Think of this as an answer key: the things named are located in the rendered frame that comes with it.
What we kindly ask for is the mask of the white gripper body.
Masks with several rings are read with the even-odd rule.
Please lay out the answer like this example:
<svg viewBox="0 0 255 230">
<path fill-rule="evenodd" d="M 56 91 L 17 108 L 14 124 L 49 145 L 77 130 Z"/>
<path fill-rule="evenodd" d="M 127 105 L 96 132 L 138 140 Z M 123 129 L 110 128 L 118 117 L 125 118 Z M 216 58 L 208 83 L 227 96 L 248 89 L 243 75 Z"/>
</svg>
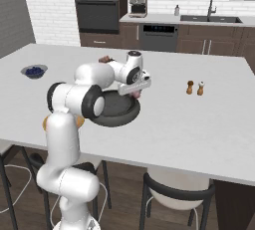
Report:
<svg viewBox="0 0 255 230">
<path fill-rule="evenodd" d="M 118 92 L 121 96 L 131 94 L 136 91 L 140 91 L 146 88 L 149 88 L 151 85 L 151 79 L 146 78 L 145 80 L 139 80 L 138 82 L 132 85 L 119 84 Z"/>
</svg>

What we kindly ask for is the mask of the dark grey plate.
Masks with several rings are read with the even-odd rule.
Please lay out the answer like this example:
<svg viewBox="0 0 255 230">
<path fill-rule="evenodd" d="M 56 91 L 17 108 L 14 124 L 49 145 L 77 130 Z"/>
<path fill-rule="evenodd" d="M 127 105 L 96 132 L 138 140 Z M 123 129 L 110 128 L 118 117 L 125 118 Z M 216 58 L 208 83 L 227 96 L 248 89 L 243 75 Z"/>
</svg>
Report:
<svg viewBox="0 0 255 230">
<path fill-rule="evenodd" d="M 104 91 L 105 108 L 100 116 L 92 122 L 106 127 L 126 125 L 138 116 L 140 104 L 137 99 L 129 95 L 121 96 L 117 91 Z"/>
</svg>

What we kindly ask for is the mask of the orange plate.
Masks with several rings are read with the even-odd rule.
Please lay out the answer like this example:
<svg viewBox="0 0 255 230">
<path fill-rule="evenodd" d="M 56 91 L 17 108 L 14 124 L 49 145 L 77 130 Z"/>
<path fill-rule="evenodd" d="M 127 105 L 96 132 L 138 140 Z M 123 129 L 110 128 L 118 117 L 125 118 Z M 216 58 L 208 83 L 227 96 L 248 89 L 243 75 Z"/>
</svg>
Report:
<svg viewBox="0 0 255 230">
<path fill-rule="evenodd" d="M 44 130 L 49 130 L 51 127 L 72 129 L 80 128 L 85 122 L 85 119 L 79 115 L 57 115 L 52 114 L 45 117 L 42 126 Z"/>
</svg>

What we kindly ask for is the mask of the grey bowl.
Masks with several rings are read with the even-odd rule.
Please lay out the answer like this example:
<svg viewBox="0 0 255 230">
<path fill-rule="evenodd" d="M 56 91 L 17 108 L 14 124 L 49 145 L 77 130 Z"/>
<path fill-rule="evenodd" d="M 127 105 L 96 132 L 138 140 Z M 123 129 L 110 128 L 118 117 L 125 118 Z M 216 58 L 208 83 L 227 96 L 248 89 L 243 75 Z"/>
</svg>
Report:
<svg viewBox="0 0 255 230">
<path fill-rule="evenodd" d="M 30 69 L 30 68 L 32 68 L 32 67 L 40 67 L 41 69 L 44 70 L 44 74 L 45 74 L 46 71 L 48 70 L 48 67 L 45 66 L 45 65 L 32 65 L 32 66 L 28 66 L 28 67 L 23 68 L 23 69 L 21 70 L 21 73 L 22 73 L 23 75 L 25 75 L 27 78 L 32 79 L 32 80 L 37 80 L 37 79 L 40 79 L 40 78 L 42 78 L 42 77 L 44 76 L 44 74 L 43 74 L 43 76 L 40 77 L 40 78 L 30 78 L 30 77 L 28 77 L 28 76 L 26 75 L 26 70 L 27 70 L 27 69 Z"/>
</svg>

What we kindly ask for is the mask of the grey dishwasher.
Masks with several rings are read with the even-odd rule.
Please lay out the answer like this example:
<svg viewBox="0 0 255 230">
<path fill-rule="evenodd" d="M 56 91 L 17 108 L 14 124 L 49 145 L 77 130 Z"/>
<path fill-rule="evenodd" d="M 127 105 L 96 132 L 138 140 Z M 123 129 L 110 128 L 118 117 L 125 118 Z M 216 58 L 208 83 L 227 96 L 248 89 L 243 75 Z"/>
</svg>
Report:
<svg viewBox="0 0 255 230">
<path fill-rule="evenodd" d="M 174 53 L 177 47 L 177 24 L 142 24 L 139 26 L 139 44 L 145 51 Z"/>
</svg>

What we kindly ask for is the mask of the silver coffee machine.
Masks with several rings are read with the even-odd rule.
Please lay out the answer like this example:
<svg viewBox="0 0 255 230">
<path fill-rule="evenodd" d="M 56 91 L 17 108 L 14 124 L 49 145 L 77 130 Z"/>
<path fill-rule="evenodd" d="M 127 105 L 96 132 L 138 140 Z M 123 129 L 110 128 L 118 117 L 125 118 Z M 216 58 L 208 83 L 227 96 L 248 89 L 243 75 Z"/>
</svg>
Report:
<svg viewBox="0 0 255 230">
<path fill-rule="evenodd" d="M 147 15 L 147 0 L 128 0 L 131 18 L 144 18 Z"/>
</svg>

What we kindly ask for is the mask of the black built-in oven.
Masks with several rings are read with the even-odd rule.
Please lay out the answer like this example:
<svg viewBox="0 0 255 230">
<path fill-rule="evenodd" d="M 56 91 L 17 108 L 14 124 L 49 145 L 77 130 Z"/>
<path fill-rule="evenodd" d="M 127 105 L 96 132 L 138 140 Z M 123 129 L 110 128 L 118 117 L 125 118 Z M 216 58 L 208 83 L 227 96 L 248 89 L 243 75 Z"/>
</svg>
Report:
<svg viewBox="0 0 255 230">
<path fill-rule="evenodd" d="M 75 0 L 81 33 L 117 34 L 119 0 Z"/>
</svg>

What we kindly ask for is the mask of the brown base cupboards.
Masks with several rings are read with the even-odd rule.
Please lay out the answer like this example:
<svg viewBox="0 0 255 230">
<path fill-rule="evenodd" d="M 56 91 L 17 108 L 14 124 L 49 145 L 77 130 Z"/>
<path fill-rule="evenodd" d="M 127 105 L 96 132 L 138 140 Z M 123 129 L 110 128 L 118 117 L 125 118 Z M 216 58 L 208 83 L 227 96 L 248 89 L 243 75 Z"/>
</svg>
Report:
<svg viewBox="0 0 255 230">
<path fill-rule="evenodd" d="M 121 23 L 118 34 L 81 33 L 82 47 L 141 50 L 137 23 Z M 244 57 L 255 72 L 255 28 L 178 24 L 176 53 Z"/>
</svg>

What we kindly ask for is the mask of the dark sink basin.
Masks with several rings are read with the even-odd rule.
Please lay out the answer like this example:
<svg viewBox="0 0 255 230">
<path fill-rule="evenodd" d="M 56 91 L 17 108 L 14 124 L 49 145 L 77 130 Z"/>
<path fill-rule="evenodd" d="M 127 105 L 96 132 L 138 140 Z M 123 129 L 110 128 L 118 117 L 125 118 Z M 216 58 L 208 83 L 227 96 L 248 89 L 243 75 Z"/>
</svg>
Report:
<svg viewBox="0 0 255 230">
<path fill-rule="evenodd" d="M 214 23 L 243 23 L 239 17 L 228 16 L 196 16 L 196 15 L 181 15 L 180 21 L 191 22 L 214 22 Z"/>
</svg>

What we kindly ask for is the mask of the dark metal tap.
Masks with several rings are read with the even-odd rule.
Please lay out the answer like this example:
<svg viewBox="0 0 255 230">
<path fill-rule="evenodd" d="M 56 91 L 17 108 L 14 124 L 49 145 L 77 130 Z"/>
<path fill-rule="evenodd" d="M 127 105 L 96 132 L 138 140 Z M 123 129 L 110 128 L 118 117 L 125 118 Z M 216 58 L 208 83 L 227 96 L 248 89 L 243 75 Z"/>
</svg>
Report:
<svg viewBox="0 0 255 230">
<path fill-rule="evenodd" d="M 215 13 L 216 13 L 216 9 L 217 9 L 217 7 L 215 7 L 215 9 L 213 10 L 213 9 L 212 9 L 212 4 L 213 4 L 213 0 L 210 0 L 209 7 L 208 7 L 208 11 L 207 11 L 207 21 L 208 21 L 208 22 L 209 22 L 210 16 L 211 16 L 212 14 L 215 14 Z"/>
</svg>

